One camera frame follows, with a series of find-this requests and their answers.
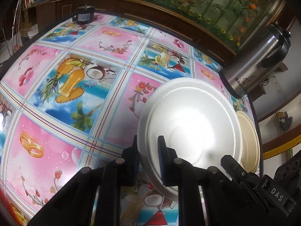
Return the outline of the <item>white foam bowl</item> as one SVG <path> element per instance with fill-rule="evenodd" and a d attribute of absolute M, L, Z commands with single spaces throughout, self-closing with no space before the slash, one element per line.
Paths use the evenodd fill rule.
<path fill-rule="evenodd" d="M 242 157 L 242 134 L 236 112 L 215 87 L 194 78 L 177 78 L 158 87 L 139 119 L 137 146 L 143 170 L 164 197 L 178 201 L 178 188 L 162 182 L 157 140 L 195 167 L 221 168 L 223 156 Z"/>

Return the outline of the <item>small black jar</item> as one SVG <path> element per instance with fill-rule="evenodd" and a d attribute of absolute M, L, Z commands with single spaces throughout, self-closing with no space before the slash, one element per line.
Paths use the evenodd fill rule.
<path fill-rule="evenodd" d="M 94 20 L 95 7 L 93 5 L 82 5 L 76 11 L 77 24 L 89 24 Z"/>

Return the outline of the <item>colourful floral tablecloth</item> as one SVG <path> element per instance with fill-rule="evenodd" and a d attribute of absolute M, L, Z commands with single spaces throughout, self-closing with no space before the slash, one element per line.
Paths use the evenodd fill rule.
<path fill-rule="evenodd" d="M 211 84 L 253 119 L 220 68 L 179 36 L 108 14 L 31 37 L 1 66 L 1 188 L 30 221 L 79 169 L 119 157 L 147 99 L 175 78 Z"/>

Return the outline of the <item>red scalloped charger plate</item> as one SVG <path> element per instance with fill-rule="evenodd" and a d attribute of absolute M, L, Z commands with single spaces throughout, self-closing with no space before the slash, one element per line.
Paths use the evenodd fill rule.
<path fill-rule="evenodd" d="M 28 219 L 12 204 L 2 188 L 1 213 L 4 213 L 5 219 L 10 220 L 15 225 L 27 225 L 29 222 Z"/>

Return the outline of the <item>dark wooden cabinet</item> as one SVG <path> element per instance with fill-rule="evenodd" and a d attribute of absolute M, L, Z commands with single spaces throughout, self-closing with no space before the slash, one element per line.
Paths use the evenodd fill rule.
<path fill-rule="evenodd" d="M 38 28 L 44 30 L 72 16 L 81 5 L 93 5 L 96 12 L 129 18 L 179 36 L 224 65 L 229 64 L 236 54 L 203 26 L 171 10 L 140 0 L 48 0 L 31 8 L 36 12 Z"/>

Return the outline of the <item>stainless steel thermos jug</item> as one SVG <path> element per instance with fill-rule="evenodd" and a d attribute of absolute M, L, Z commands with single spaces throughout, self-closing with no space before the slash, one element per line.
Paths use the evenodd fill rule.
<path fill-rule="evenodd" d="M 236 99 L 250 93 L 285 59 L 291 33 L 278 24 L 261 28 L 248 40 L 233 61 L 219 71 L 227 91 Z"/>

